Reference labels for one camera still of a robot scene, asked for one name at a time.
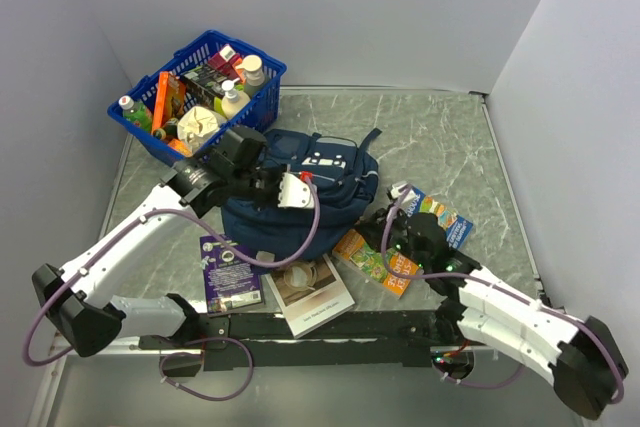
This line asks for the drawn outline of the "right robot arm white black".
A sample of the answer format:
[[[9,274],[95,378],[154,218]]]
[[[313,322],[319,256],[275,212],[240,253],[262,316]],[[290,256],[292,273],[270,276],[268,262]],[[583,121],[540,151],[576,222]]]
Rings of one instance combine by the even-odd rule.
[[[629,369],[603,321],[580,320],[501,281],[451,247],[434,214],[408,216],[389,206],[356,230],[373,250],[392,248],[423,270],[423,279],[444,298],[436,322],[444,343],[467,339],[507,355],[547,381],[585,419],[599,419],[623,398]]]

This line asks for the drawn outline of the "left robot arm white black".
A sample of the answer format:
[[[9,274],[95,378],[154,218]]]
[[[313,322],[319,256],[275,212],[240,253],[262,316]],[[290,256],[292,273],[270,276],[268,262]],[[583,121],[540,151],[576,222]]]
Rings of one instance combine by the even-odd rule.
[[[289,206],[300,182],[285,167],[263,166],[265,150],[258,131],[229,129],[219,144],[175,162],[142,204],[84,254],[33,274],[46,317],[79,356],[129,336],[161,336],[177,349],[194,343],[199,315],[180,295],[131,299],[116,292],[153,248],[230,198]]]

